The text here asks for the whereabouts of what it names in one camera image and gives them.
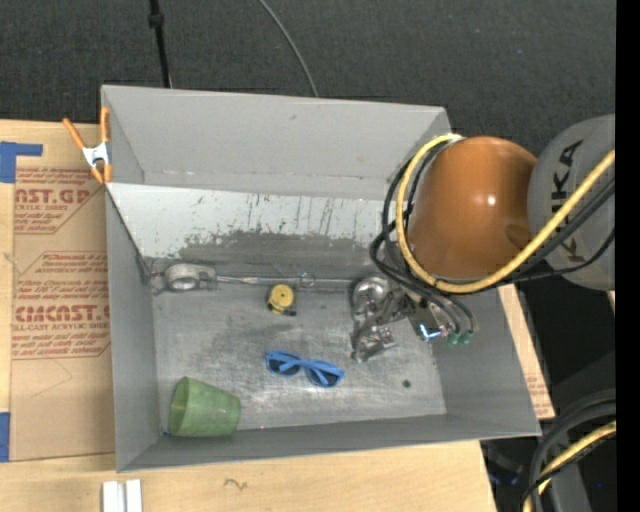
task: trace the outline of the dark floor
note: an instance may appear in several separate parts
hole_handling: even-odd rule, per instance
[[[160,3],[175,88],[312,95],[258,0]],[[456,132],[534,154],[572,124],[615,112],[614,0],[269,5],[323,97],[444,106]],[[95,122],[101,84],[162,86],[148,14],[143,0],[3,0],[0,117]],[[602,293],[562,278],[523,291],[553,385],[614,350]],[[528,441],[508,451],[526,459]],[[501,510],[515,510],[509,487],[497,488]]]

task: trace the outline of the black cable cord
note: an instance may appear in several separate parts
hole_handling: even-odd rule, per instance
[[[615,176],[604,186],[603,189],[601,189],[596,195],[594,195],[593,198],[589,200],[589,202],[585,205],[584,208],[578,211],[576,215],[567,222],[565,227],[562,229],[562,231],[558,235],[553,237],[549,242],[547,242],[544,245],[544,247],[542,247],[527,261],[525,261],[520,267],[520,270],[518,270],[518,273],[522,276],[525,276],[530,268],[540,263],[544,258],[546,258],[549,254],[551,254],[560,244],[565,242],[614,193],[615,193]],[[513,277],[513,278],[508,278],[507,282],[516,282],[518,280],[520,280],[518,277]]]
[[[605,441],[607,441],[609,439],[612,439],[615,436],[616,436],[616,433],[612,432],[611,434],[609,434],[607,436],[604,436],[601,439],[598,439],[593,444],[590,444],[589,446],[586,446],[581,451],[579,451],[579,452],[575,453],[574,455],[572,455],[569,459],[565,460],[562,464],[559,464],[558,466],[553,468],[551,471],[546,473],[544,476],[538,477],[538,479],[534,483],[529,485],[527,490],[522,495],[522,498],[520,500],[520,508],[524,507],[524,504],[525,504],[525,502],[526,502],[526,500],[527,500],[527,498],[529,497],[530,494],[535,493],[534,496],[537,496],[538,498],[540,497],[540,495],[537,494],[537,492],[536,492],[536,489],[540,486],[540,484],[542,484],[546,480],[549,480],[550,478],[552,478],[553,476],[557,475],[558,473],[561,473],[570,464],[576,464],[576,463],[580,462],[584,457],[586,457],[589,453],[591,453],[593,450],[598,448]],[[538,512],[542,512],[541,504],[539,505],[539,507],[540,508],[537,508],[536,510]]]
[[[164,14],[160,12],[160,3],[158,0],[149,0],[151,4],[151,14],[149,15],[149,27],[156,32],[156,42],[158,44],[158,54],[160,55],[160,68],[162,69],[162,83],[165,88],[173,88],[171,82],[171,74],[169,73],[169,61],[167,60],[167,50],[164,44]]]
[[[542,471],[542,465],[552,447],[571,429],[597,418],[614,416],[616,414],[615,390],[606,390],[584,397],[570,406],[567,411],[554,420],[553,427],[544,435],[540,445],[536,448],[529,471],[529,483],[533,484]],[[536,507],[541,508],[541,500],[537,494],[533,496]]]
[[[560,275],[564,275],[564,274],[570,274],[571,272],[577,272],[578,270],[581,270],[581,269],[583,269],[585,267],[588,267],[593,262],[597,261],[605,253],[605,251],[609,248],[609,246],[613,243],[615,238],[616,238],[616,230],[615,230],[615,228],[613,228],[611,230],[611,232],[609,233],[609,235],[607,236],[607,238],[605,239],[605,241],[600,246],[600,248],[593,254],[593,256],[591,256],[584,263],[580,263],[580,265],[576,265],[575,267],[563,268],[563,269],[560,269],[560,270],[548,270],[546,272],[538,272],[538,273],[534,273],[534,274],[525,274],[523,276],[518,276],[518,277],[506,279],[505,281],[503,281],[500,284],[503,284],[505,282],[507,282],[507,283],[529,282],[529,281],[535,281],[536,279],[545,279],[545,278],[549,278],[549,277],[555,277],[555,276],[560,276]]]
[[[433,160],[433,158],[435,158],[439,154],[439,152],[443,150],[444,147],[446,147],[446,145],[448,144],[449,144],[448,141],[442,142],[441,144],[436,146],[434,148],[434,151],[430,152],[430,154],[427,155],[427,157],[423,160],[414,178],[414,183],[411,188],[411,193],[409,195],[409,206],[408,206],[408,209],[404,212],[405,220],[412,210],[411,201],[413,198],[413,194],[415,193],[420,175],[427,168],[428,164]],[[446,310],[446,306],[444,305],[443,300],[448,300],[452,302],[467,316],[469,320],[469,324],[471,325],[470,332],[473,333],[475,332],[475,330],[477,330],[475,317],[464,304],[460,303],[459,301],[453,299],[450,296],[446,296],[446,299],[445,299],[444,294],[441,294],[439,291],[435,291],[434,289],[428,287],[422,281],[418,280],[409,272],[407,268],[404,268],[404,270],[400,270],[404,267],[403,260],[401,260],[400,257],[397,255],[395,248],[393,247],[393,242],[391,241],[391,232],[395,229],[395,220],[389,222],[388,219],[389,219],[389,210],[391,207],[391,201],[393,200],[395,190],[398,187],[398,184],[400,183],[400,180],[402,179],[402,176],[404,175],[404,172],[406,171],[406,168],[408,165],[409,165],[409,162],[407,162],[405,165],[403,165],[400,168],[398,173],[396,173],[393,180],[391,181],[391,184],[389,185],[389,189],[385,196],[384,204],[382,207],[382,232],[371,243],[369,247],[369,256],[371,257],[371,260],[375,263],[375,265],[378,267],[378,269],[387,277],[395,280],[396,282],[399,282],[400,284],[405,286],[407,289],[415,292],[420,297],[433,302],[439,308]],[[386,254],[391,258],[395,267],[391,267],[385,264],[378,258],[378,250],[380,249],[383,242],[387,249]],[[459,334],[459,325],[456,325],[456,334]]]
[[[316,84],[314,83],[313,78],[311,77],[311,73],[309,72],[309,68],[307,67],[307,64],[305,63],[304,59],[302,58],[302,54],[298,51],[298,47],[293,42],[293,39],[291,39],[291,36],[289,35],[289,32],[287,32],[287,29],[284,27],[284,25],[282,24],[280,19],[276,16],[276,13],[273,12],[271,7],[269,7],[269,5],[267,4],[266,0],[258,0],[258,2],[260,2],[260,5],[262,5],[263,9],[265,11],[267,11],[267,14],[269,14],[269,16],[271,16],[271,19],[274,21],[274,23],[276,25],[278,25],[278,28],[280,29],[280,32],[282,32],[282,35],[287,40],[287,43],[289,44],[289,46],[293,50],[293,53],[295,53],[296,58],[298,59],[298,63],[300,64],[300,67],[302,68],[302,71],[304,71],[304,74],[307,77],[307,81],[309,82],[309,86],[311,87],[311,90],[313,91],[313,95],[316,98],[319,98],[320,94],[318,93],[318,89],[316,87]]]
[[[436,146],[434,148],[434,151],[430,152],[427,157],[425,158],[425,160],[422,162],[422,165],[420,167],[420,169],[418,170],[416,177],[414,178],[414,182],[412,184],[409,196],[408,196],[408,207],[407,210],[405,211],[405,215],[404,215],[404,224],[405,224],[405,229],[408,226],[408,216],[411,213],[411,211],[413,210],[413,196],[415,194],[417,185],[418,185],[418,180],[420,175],[422,174],[422,172],[425,170],[425,168],[428,166],[428,163],[430,161],[433,160],[433,158],[435,158],[435,156],[437,156],[436,153],[439,153],[440,151],[442,151],[444,148],[443,146],[445,146],[445,143],[442,143],[440,146]],[[387,248],[387,253],[389,254],[389,256],[391,257],[393,264],[395,266],[395,269],[392,272],[392,276],[389,275],[389,270],[390,267],[387,266],[387,268],[383,268],[379,265],[380,261],[377,258],[377,249],[380,247],[381,245],[381,240],[379,240],[378,238],[374,239],[374,243],[372,243],[372,249],[375,247],[375,250],[371,251],[372,254],[372,259],[374,261],[374,263],[376,263],[376,265],[378,266],[378,268],[383,271],[385,274],[387,274],[389,277],[391,277],[392,279],[398,279],[398,275],[401,275],[403,278],[403,283],[407,283],[407,281],[413,281],[414,284],[417,284],[417,288],[415,289],[416,286],[410,288],[413,289],[414,291],[416,291],[416,293],[420,293],[422,296],[424,296],[424,294],[421,293],[422,290],[424,290],[426,288],[426,284],[423,283],[422,281],[418,280],[417,278],[415,278],[415,276],[413,276],[413,273],[411,272],[411,270],[409,269],[409,267],[407,266],[406,262],[404,260],[400,261],[399,256],[396,254],[396,252],[393,250],[392,247],[392,242],[391,242],[391,237],[390,237],[390,233],[394,230],[395,228],[395,222],[389,222],[388,220],[388,216],[389,216],[389,207],[391,204],[391,201],[393,200],[393,196],[395,194],[395,191],[398,187],[398,184],[400,182],[400,180],[402,179],[402,175],[404,174],[404,171],[406,170],[408,163],[405,164],[400,171],[396,174],[396,176],[394,177],[393,181],[390,184],[389,190],[387,191],[387,195],[385,197],[385,202],[384,202],[384,207],[383,207],[383,214],[382,214],[382,233],[381,235],[383,235],[382,239],[384,241],[385,247]],[[550,254],[553,250],[555,250],[561,243],[563,243],[565,240],[567,240],[567,238],[569,238],[584,222],[586,222],[586,220],[588,218],[591,217],[591,215],[600,207],[602,206],[602,204],[604,204],[604,202],[609,199],[609,197],[611,197],[611,195],[615,192],[615,176],[604,186],[603,189],[601,189],[593,198],[591,198],[591,200],[585,205],[584,208],[580,209],[580,211],[578,211],[578,213],[572,218],[570,219],[566,225],[564,226],[564,228],[562,229],[562,231],[560,233],[558,233],[555,237],[553,237],[551,239],[551,241],[545,245],[545,247],[543,247],[541,250],[539,250],[536,254],[534,254],[531,258],[529,258],[529,260],[527,260],[520,268],[520,270],[517,271],[518,275],[514,275],[512,274],[511,276],[499,281],[498,283],[495,283],[489,287],[487,287],[487,289],[491,289],[491,288],[496,288],[498,286],[501,286],[503,284],[506,283],[517,283],[517,282],[522,282],[522,281],[531,281],[531,280],[536,280],[536,279],[542,279],[542,278],[549,278],[549,277],[554,277],[557,275],[563,275],[563,274],[567,274],[570,272],[576,272],[582,268],[587,267],[588,265],[591,265],[593,262],[595,262],[596,260],[598,260],[603,254],[604,252],[607,250],[607,248],[611,245],[611,243],[613,242],[613,240],[615,239],[615,229],[612,230],[612,232],[607,236],[607,238],[605,239],[604,243],[600,246],[600,248],[589,258],[589,260],[587,260],[586,262],[583,262],[579,265],[576,265],[575,267],[570,267],[570,268],[566,268],[566,269],[560,269],[560,270],[551,270],[551,271],[545,271],[545,272],[540,272],[540,273],[531,273],[529,270],[537,265],[538,263],[540,263],[546,256],[548,256],[548,254]]]
[[[156,32],[156,42],[158,44],[158,54],[160,56],[160,67],[162,69],[162,83],[165,88],[171,89],[173,88],[173,83],[171,80],[171,74],[169,73],[169,60],[167,59],[167,50],[164,43],[164,32],[162,30],[162,27],[164,25],[164,14],[160,11],[159,0],[149,0],[149,2],[151,5],[151,14],[149,15],[149,27],[154,29]],[[278,26],[278,28],[280,29],[280,32],[282,32],[282,35],[287,40],[287,44],[293,50],[293,53],[295,54],[296,59],[298,59],[298,63],[300,64],[302,71],[304,71],[304,74],[307,77],[307,81],[309,82],[309,86],[313,91],[313,95],[316,98],[319,98],[320,94],[318,93],[318,88],[316,87],[316,84],[313,81],[311,72],[309,71],[309,68],[307,67],[306,62],[304,61],[302,54],[298,50],[298,47],[296,46],[296,44],[293,42],[293,39],[289,35],[289,32],[287,32],[287,29],[285,28],[285,26],[282,24],[278,16],[276,16],[276,13],[273,12],[273,9],[269,7],[266,0],[258,0],[258,2],[262,6],[262,8],[267,12],[267,14],[271,17],[274,23]]]

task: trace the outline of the blue tape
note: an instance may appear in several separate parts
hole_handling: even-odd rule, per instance
[[[17,156],[42,156],[42,144],[0,142],[0,182],[15,183]]]
[[[0,412],[0,462],[9,462],[9,413]]]

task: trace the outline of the green plastic cup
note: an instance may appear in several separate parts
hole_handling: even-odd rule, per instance
[[[183,377],[171,401],[169,432],[178,437],[233,434],[240,421],[240,400],[222,389]]]

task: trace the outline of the scratched metal surface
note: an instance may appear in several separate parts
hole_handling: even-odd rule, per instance
[[[367,248],[380,230],[382,201],[110,185],[146,258],[180,258],[276,274],[373,270]],[[239,272],[240,269],[228,270]]]
[[[300,291],[296,317],[268,311],[266,292],[224,284],[215,292],[154,297],[161,428],[168,425],[173,389],[183,376],[237,395],[241,430],[446,413],[431,347],[408,321],[393,326],[398,348],[358,364],[349,357],[346,290]],[[332,362],[346,371],[345,378],[337,388],[321,389],[304,373],[275,376],[264,363],[272,349]]]

